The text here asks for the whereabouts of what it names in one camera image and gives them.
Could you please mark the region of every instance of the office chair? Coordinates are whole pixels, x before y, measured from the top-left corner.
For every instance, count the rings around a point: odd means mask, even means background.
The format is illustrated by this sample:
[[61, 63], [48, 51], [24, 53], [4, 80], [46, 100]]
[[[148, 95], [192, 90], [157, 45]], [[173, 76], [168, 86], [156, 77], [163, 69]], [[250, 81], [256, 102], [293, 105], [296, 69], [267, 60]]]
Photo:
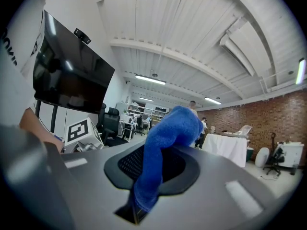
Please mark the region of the office chair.
[[106, 104], [102, 103], [100, 113], [98, 114], [98, 123], [96, 125], [96, 128], [97, 128], [99, 133], [103, 132], [102, 125], [104, 123], [105, 111], [106, 111]]
[[269, 164], [271, 166], [263, 167], [264, 169], [269, 169], [267, 174], [269, 174], [270, 171], [276, 171], [278, 173], [278, 176], [281, 174], [280, 169], [277, 168], [278, 163], [283, 163], [284, 162], [284, 156], [283, 156], [283, 149], [278, 148], [275, 154], [270, 157], [269, 159]]
[[119, 111], [115, 108], [110, 107], [109, 111], [104, 114], [103, 133], [100, 136], [104, 145], [113, 147], [127, 143], [127, 141], [123, 139], [125, 134], [123, 138], [117, 136], [119, 120]]
[[136, 122], [137, 122], [137, 130], [135, 131], [135, 134], [141, 134], [141, 136], [145, 135], [144, 132], [142, 132], [142, 115], [136, 118]]

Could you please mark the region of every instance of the white box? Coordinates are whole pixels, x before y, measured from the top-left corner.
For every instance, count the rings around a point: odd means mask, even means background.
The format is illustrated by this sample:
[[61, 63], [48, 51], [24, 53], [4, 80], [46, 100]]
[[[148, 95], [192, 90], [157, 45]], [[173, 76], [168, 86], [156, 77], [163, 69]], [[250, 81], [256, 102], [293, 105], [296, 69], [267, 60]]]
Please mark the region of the white box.
[[84, 145], [92, 143], [95, 147], [99, 147], [101, 144], [104, 145], [96, 126], [89, 117], [66, 128], [65, 147], [76, 144], [78, 141]]

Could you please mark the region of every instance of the person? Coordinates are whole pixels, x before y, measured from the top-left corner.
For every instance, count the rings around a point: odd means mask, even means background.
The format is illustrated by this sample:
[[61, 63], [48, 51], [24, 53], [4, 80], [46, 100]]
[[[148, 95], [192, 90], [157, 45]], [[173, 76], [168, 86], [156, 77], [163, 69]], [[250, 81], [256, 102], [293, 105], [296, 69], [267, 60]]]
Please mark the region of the person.
[[44, 39], [44, 5], [45, 0], [25, 0], [1, 35], [0, 75], [5, 88], [1, 87], [0, 96], [6, 105], [1, 107], [0, 122], [6, 126], [19, 125], [42, 142], [55, 144], [60, 152], [63, 142], [42, 126], [30, 108], [35, 101], [35, 59]]
[[205, 117], [203, 117], [201, 119], [201, 122], [202, 122], [202, 125], [203, 125], [203, 129], [201, 131], [201, 135], [200, 137], [196, 140], [196, 143], [195, 143], [195, 148], [198, 148], [198, 145], [199, 145], [199, 148], [202, 149], [202, 145], [203, 145], [203, 142], [204, 142], [204, 139], [205, 139], [205, 132], [207, 130], [207, 119]]
[[198, 117], [197, 112], [195, 110], [195, 107], [196, 107], [196, 102], [195, 101], [190, 101], [189, 109], [196, 115], [196, 117]]

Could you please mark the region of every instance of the ceiling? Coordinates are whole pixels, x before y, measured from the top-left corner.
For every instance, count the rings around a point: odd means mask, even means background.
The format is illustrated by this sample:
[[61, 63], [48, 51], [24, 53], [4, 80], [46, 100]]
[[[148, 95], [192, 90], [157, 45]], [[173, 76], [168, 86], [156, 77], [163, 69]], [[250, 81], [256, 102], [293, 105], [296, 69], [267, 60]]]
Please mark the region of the ceiling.
[[[305, 38], [282, 0], [104, 0], [99, 9], [133, 98], [166, 107], [194, 100], [206, 108], [215, 104], [205, 97], [225, 104], [266, 94], [293, 81], [306, 58]], [[239, 18], [250, 22], [270, 59], [265, 81], [219, 45]], [[135, 78], [153, 73], [166, 85]]]

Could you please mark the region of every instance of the person's arm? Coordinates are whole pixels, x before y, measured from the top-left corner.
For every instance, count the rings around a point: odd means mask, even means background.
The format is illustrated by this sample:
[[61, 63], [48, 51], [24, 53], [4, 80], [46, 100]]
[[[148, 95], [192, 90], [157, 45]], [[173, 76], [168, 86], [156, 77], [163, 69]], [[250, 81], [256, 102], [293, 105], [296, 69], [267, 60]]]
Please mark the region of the person's arm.
[[58, 151], [61, 152], [64, 143], [55, 138], [42, 126], [31, 108], [25, 110], [19, 126], [21, 129], [35, 134], [41, 141], [55, 144], [58, 148]]

